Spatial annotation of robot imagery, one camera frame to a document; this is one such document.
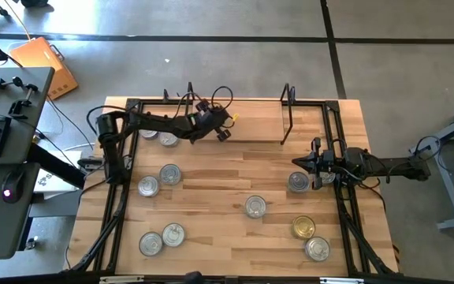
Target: can lid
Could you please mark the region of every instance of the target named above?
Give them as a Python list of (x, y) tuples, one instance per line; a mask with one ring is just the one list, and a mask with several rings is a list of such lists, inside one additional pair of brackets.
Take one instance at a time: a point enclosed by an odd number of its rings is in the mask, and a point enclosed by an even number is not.
[(161, 168), (159, 173), (161, 181), (168, 185), (176, 185), (181, 180), (181, 171), (177, 165), (168, 164)]
[(244, 205), (246, 213), (252, 218), (260, 218), (266, 213), (266, 201), (260, 196), (250, 196)]
[(288, 184), (296, 192), (305, 192), (309, 189), (309, 177), (301, 172), (295, 172), (288, 177)]
[(157, 131), (154, 131), (154, 130), (140, 130), (140, 135), (143, 137), (143, 138), (154, 138), (157, 136)]
[(159, 133), (158, 139), (164, 146), (172, 146), (178, 142), (178, 137), (174, 136), (172, 133)]
[(142, 196), (154, 196), (158, 192), (157, 178), (152, 176), (143, 177), (138, 183), (138, 192)]
[(162, 231), (164, 244), (170, 247), (177, 247), (185, 239), (185, 230), (180, 224), (171, 223)]
[(323, 184), (329, 184), (336, 178), (336, 173), (320, 172), (320, 177), (322, 178)]
[(321, 237), (313, 237), (306, 243), (307, 256), (315, 261), (326, 260), (330, 255), (329, 243)]
[(314, 234), (314, 222), (307, 216), (299, 216), (293, 219), (292, 228), (297, 237), (310, 238)]
[(162, 238), (155, 232), (144, 234), (140, 239), (140, 251), (145, 256), (154, 256), (162, 249)]

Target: gray floor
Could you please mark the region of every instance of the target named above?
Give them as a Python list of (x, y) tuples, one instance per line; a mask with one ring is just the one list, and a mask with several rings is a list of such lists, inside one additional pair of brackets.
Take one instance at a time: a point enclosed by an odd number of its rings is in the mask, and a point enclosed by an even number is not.
[[(99, 35), (324, 36), (319, 0), (294, 1), (73, 1), (23, 10), (31, 32)], [(338, 37), (454, 38), (454, 0), (329, 0)], [(73, 16), (69, 22), (64, 18)], [(21, 33), (0, 17), (0, 32)], [(0, 40), (6, 50), (15, 41)], [(56, 104), (90, 140), (84, 113), (107, 95), (198, 92), (225, 84), (237, 96), (278, 96), (285, 82), (300, 98), (336, 98), (326, 43), (132, 43), (54, 42), (67, 57), (80, 88)], [(421, 136), (446, 126), (454, 115), (454, 45), (337, 46), (346, 94), (360, 99), (372, 152), (407, 155)], [(56, 114), (47, 106), (51, 121)], [(40, 122), (42, 131), (52, 125)], [(59, 147), (85, 143), (67, 125), (50, 135)], [(454, 177), (454, 145), (443, 151)], [(437, 168), (421, 183), (394, 178), (383, 185), (391, 234), (400, 247), (400, 269), (415, 277), (454, 280), (454, 230), (436, 222), (454, 218)], [(73, 227), (71, 219), (40, 219), (32, 234), (41, 249), (0, 260), (0, 277), (60, 271)]]

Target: gold can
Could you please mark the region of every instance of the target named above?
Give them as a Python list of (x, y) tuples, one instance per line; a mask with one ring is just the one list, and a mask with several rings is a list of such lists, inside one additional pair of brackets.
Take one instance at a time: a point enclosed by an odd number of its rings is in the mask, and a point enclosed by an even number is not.
[(293, 219), (292, 232), (296, 237), (308, 239), (313, 237), (314, 222), (307, 216), (299, 216)]

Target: white cable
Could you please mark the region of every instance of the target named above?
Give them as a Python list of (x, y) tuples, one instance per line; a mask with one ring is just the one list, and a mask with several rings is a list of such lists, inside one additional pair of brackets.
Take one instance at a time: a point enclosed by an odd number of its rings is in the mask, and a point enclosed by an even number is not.
[(14, 10), (13, 7), (8, 3), (7, 0), (5, 0), (5, 3), (6, 3), (6, 5), (9, 7), (9, 9), (12, 10), (12, 13), (13, 13), (13, 15), (15, 15), (15, 18), (16, 18), (17, 20), (19, 20), (20, 25), (22, 25), (22, 28), (24, 28), (25, 35), (27, 35), (27, 36), (28, 36), (28, 40), (31, 41), (31, 36), (29, 35), (28, 28), (25, 27), (25, 24), (24, 24), (24, 23), (22, 22), (22, 20), (17, 16), (17, 13), (15, 13), (15, 10)]
[(72, 146), (72, 147), (69, 147), (69, 148), (64, 149), (63, 151), (69, 151), (69, 150), (73, 150), (73, 149), (77, 149), (77, 148), (82, 148), (82, 147), (87, 147), (87, 146), (94, 146), (94, 143), (86, 143), (86, 144), (81, 144), (81, 145)]

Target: desk leg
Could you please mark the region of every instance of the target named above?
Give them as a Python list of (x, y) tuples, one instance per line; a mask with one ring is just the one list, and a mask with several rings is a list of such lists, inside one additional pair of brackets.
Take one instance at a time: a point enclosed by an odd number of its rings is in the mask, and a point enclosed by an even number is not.
[(62, 162), (47, 150), (31, 143), (28, 153), (28, 162), (38, 163), (42, 169), (55, 174), (71, 185), (82, 189), (85, 183), (85, 174), (69, 163)]

